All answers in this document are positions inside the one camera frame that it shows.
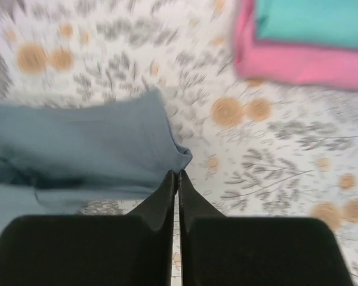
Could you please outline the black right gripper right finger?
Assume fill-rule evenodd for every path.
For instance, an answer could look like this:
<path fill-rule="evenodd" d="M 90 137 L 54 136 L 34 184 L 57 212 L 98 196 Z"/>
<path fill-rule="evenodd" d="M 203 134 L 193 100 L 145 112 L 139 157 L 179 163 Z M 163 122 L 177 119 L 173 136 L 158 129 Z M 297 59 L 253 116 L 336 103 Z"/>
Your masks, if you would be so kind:
<path fill-rule="evenodd" d="M 178 176 L 183 285 L 351 285 L 326 223 L 309 217 L 227 217 Z"/>

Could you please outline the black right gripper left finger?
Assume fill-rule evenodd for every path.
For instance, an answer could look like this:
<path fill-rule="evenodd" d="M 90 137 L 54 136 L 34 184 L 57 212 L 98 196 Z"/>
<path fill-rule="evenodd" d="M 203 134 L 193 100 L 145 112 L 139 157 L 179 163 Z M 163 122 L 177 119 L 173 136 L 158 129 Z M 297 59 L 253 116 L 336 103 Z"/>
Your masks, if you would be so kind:
<path fill-rule="evenodd" d="M 0 235 L 0 285 L 169 285 L 175 173 L 122 216 L 32 215 Z"/>

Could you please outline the blue-grey t-shirt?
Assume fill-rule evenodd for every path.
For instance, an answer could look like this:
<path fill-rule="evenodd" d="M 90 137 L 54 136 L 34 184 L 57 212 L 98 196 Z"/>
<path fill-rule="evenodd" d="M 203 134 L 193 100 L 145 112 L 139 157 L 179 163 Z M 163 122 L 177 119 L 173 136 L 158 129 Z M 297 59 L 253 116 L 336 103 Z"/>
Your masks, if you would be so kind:
<path fill-rule="evenodd" d="M 157 90 L 79 109 L 0 105 L 0 225 L 149 196 L 191 161 Z"/>

